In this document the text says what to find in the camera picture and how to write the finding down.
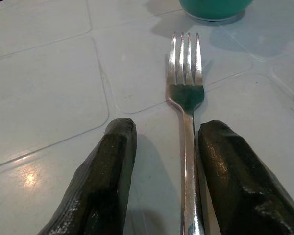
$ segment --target table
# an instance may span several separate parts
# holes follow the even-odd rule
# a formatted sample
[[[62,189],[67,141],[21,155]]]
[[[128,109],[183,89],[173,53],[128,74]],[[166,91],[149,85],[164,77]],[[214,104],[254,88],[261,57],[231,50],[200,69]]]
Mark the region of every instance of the table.
[[[190,19],[177,0],[0,2],[0,235],[33,235],[119,117],[137,124],[125,235],[180,230],[180,125],[165,98],[172,33],[200,35],[213,119],[242,135],[294,199],[294,0]],[[220,234],[209,196],[207,234]]]

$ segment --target tile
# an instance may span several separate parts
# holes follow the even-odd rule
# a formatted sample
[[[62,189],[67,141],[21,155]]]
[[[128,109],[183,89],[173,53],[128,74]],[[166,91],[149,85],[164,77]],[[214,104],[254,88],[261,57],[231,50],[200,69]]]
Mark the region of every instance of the tile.
[[[242,19],[224,24],[223,29],[257,60],[290,54],[294,52],[294,0],[255,0]]]
[[[6,9],[9,6],[12,6],[13,4],[21,2],[21,1],[23,1],[23,0],[4,0],[4,1],[0,1],[0,11]]]
[[[25,0],[0,11],[0,56],[73,37],[90,29],[84,0]]]
[[[94,28],[143,19],[181,9],[178,0],[88,0]]]
[[[218,119],[243,136],[294,199],[293,101],[275,82],[242,74],[216,84],[195,113],[200,123]]]
[[[96,129],[1,166],[0,235],[38,234],[102,134]]]
[[[183,11],[97,30],[93,33],[102,68],[118,108],[135,113],[165,101],[165,58],[173,32],[199,32],[205,85],[251,68],[244,53],[228,52],[211,44],[237,44],[214,24],[193,21]]]
[[[124,234],[180,234],[180,149],[175,111],[135,121],[138,146]]]
[[[179,234],[177,115],[166,107],[133,120],[138,147],[124,234]],[[0,235],[37,234],[103,132],[104,126],[0,166]]]
[[[294,102],[294,54],[277,61],[271,73],[279,88]]]
[[[92,38],[0,60],[0,164],[101,126],[107,118]]]

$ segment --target white tile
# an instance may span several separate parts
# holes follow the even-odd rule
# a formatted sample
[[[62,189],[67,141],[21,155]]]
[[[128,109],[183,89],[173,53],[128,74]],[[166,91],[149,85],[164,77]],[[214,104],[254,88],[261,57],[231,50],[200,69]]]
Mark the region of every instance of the white tile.
[[[7,7],[11,7],[14,4],[22,2],[22,1],[25,1],[25,0],[4,0],[4,1],[0,1],[0,11],[6,9]]]
[[[183,11],[93,33],[118,108],[134,113],[165,101],[165,58],[173,32],[200,34],[205,85],[246,71],[250,59],[214,24],[202,25]],[[232,48],[228,52],[211,44]]]
[[[105,123],[91,37],[0,60],[0,164]]]
[[[279,88],[294,101],[294,54],[277,61],[271,72]]]
[[[181,9],[178,0],[88,0],[94,28],[109,27]]]
[[[51,219],[75,170],[102,131],[62,142],[0,167],[0,235],[37,234]]]
[[[180,149],[176,112],[134,118],[138,147],[126,234],[179,234]],[[104,128],[0,166],[0,235],[37,234],[50,220],[77,167]]]
[[[287,55],[294,52],[294,0],[255,0],[242,19],[223,28],[257,60]]]
[[[180,234],[180,148],[176,112],[170,107],[137,120],[138,147],[124,234]]]
[[[86,1],[22,1],[0,11],[0,56],[91,29]]]
[[[294,95],[294,54],[280,59],[272,68],[273,75],[283,81]]]
[[[218,119],[243,136],[294,199],[293,101],[275,83],[243,74],[216,84],[196,111],[200,123]]]

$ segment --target fork head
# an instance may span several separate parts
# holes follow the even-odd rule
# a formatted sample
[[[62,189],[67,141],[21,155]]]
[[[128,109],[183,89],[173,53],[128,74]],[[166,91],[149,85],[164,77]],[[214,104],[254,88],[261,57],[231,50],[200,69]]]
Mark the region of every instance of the fork head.
[[[199,35],[196,34],[195,62],[191,59],[191,35],[187,35],[186,59],[184,59],[184,34],[178,58],[176,57],[176,35],[172,36],[171,50],[167,71],[167,97],[182,111],[193,114],[204,100],[202,84],[202,65]]]

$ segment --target fork handle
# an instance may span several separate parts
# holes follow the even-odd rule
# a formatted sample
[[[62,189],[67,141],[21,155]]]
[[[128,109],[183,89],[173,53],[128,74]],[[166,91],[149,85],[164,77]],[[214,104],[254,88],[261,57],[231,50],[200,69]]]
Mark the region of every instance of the fork handle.
[[[184,170],[182,177],[183,235],[204,235],[204,223],[199,192],[193,114],[183,112]]]

